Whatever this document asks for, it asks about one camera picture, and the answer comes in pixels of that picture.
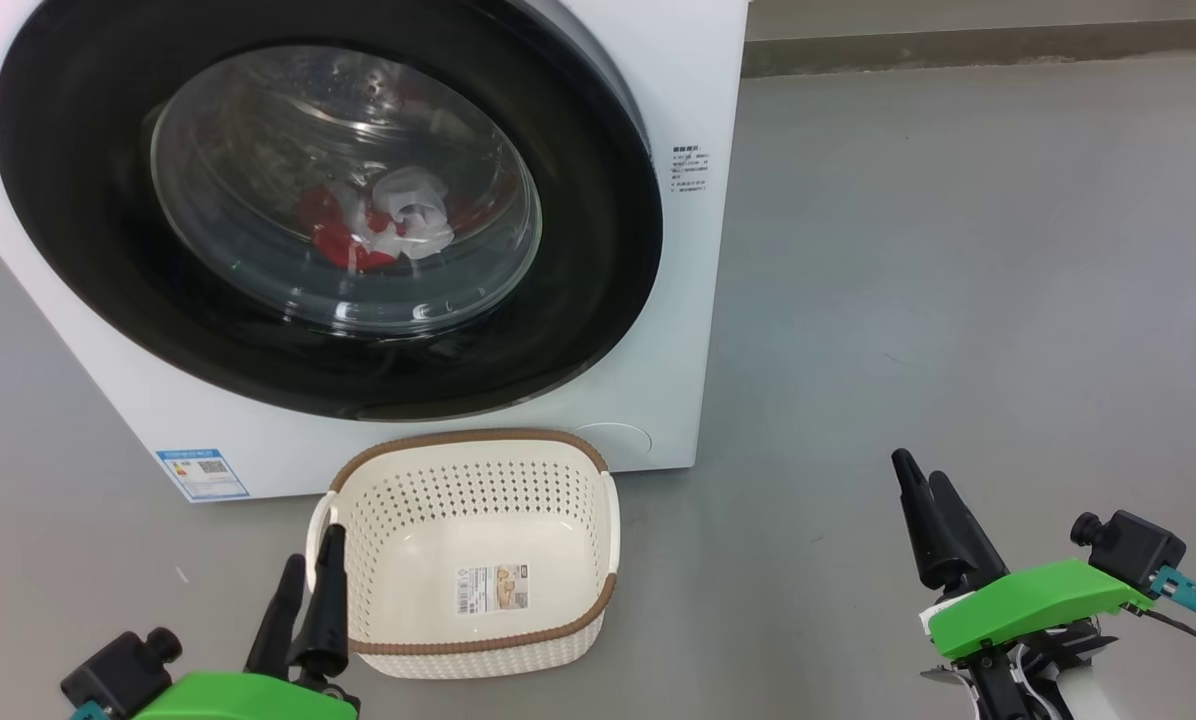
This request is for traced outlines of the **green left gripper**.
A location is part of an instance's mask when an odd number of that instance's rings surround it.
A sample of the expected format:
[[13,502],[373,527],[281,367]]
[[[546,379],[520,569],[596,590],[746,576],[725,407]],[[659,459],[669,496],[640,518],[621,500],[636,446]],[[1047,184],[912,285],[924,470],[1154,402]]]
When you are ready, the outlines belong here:
[[[266,606],[245,663],[246,673],[183,675],[138,719],[359,719],[361,701],[328,681],[348,666],[348,579],[346,529],[324,529],[304,626],[293,642],[304,606],[306,561],[292,553]],[[289,665],[300,670],[289,679]]]

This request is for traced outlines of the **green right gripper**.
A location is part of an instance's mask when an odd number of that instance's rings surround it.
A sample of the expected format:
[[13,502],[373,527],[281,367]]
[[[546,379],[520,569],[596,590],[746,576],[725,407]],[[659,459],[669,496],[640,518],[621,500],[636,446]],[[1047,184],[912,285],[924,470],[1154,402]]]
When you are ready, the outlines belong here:
[[944,471],[928,478],[908,449],[891,462],[919,579],[932,591],[972,591],[921,614],[945,661],[926,678],[968,692],[974,719],[1119,719],[1090,653],[1060,637],[1102,614],[1154,609],[1151,597],[1079,559],[1009,574]]

